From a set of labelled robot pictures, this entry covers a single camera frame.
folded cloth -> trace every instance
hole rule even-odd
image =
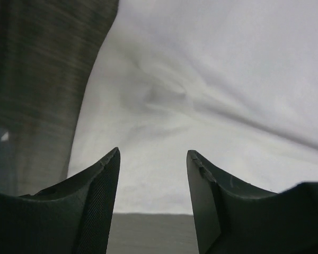
[[[275,192],[318,181],[318,1],[121,0],[68,176],[115,146],[115,212],[191,214],[189,149]]]

gray table surface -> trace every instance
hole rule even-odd
[[[114,214],[107,254],[198,254],[193,216]]]

dark wooden surface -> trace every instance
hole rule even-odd
[[[67,175],[86,83],[118,0],[0,1],[0,126],[19,194]]]
[[[193,216],[114,214],[107,254],[198,254]]]

white cloth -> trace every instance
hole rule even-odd
[[[114,147],[121,213],[191,214],[189,149],[275,192],[318,180],[318,0],[120,0],[68,176]]]

white fabric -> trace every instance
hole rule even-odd
[[[191,214],[189,149],[276,192],[318,180],[318,0],[120,0],[68,176],[114,147],[121,213]]]

